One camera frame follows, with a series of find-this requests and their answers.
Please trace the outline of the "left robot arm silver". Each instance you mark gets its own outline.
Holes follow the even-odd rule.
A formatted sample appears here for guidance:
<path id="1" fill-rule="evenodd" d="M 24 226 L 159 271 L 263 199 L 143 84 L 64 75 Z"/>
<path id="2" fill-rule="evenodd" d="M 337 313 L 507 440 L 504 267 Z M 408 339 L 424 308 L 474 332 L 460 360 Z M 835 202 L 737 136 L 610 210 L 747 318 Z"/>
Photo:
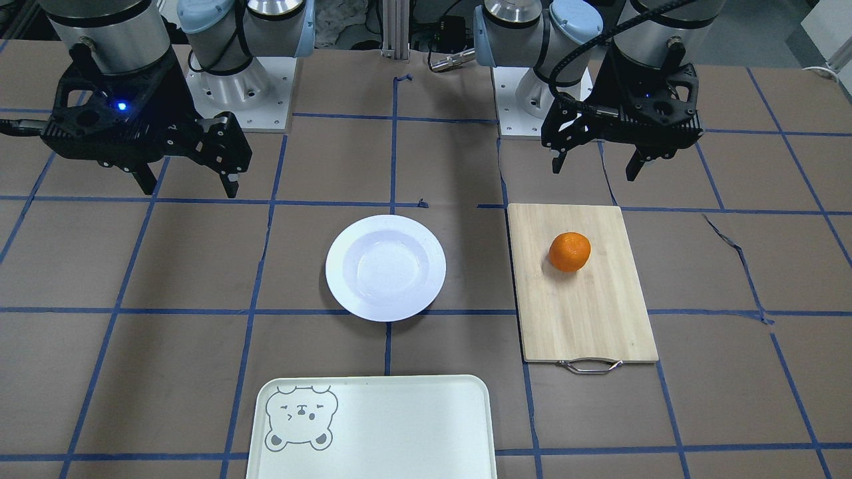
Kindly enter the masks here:
<path id="1" fill-rule="evenodd" d="M 691 148 L 705 130 L 691 55 L 722 1 L 627 1 L 606 28 L 584 1 L 485 1 L 473 15 L 477 62 L 529 70 L 540 104 L 542 146 L 559 173 L 567 154 L 591 140 L 633 146 L 626 178 Z"/>

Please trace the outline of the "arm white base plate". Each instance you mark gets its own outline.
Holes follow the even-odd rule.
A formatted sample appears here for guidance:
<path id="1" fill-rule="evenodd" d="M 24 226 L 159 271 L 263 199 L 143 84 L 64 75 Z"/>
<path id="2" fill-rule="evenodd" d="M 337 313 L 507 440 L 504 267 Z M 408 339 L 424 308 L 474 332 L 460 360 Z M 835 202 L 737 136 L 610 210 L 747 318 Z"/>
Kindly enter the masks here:
<path id="1" fill-rule="evenodd" d="M 522 67 L 493 68 L 492 79 L 502 139 L 539 138 L 553 101 L 548 85 Z"/>
<path id="2" fill-rule="evenodd" d="M 239 73 L 217 76 L 188 72 L 186 84 L 204 118 L 234 113 L 246 132 L 286 132 L 298 60 L 256 57 Z"/>

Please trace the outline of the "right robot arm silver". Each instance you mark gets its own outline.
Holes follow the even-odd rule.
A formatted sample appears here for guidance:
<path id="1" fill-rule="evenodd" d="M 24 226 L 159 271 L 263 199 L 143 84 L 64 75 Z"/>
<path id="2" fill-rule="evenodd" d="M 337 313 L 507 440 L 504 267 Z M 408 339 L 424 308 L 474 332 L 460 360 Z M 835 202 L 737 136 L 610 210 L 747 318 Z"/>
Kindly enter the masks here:
<path id="1" fill-rule="evenodd" d="M 66 46 L 46 121 L 9 120 L 55 154 L 131 175 L 144 194 L 151 164 L 188 158 L 236 197 L 252 148 L 237 112 L 273 95 L 264 57 L 307 57 L 316 45 L 314 1 L 180 1 L 179 24 L 153 1 L 42 1 Z"/>

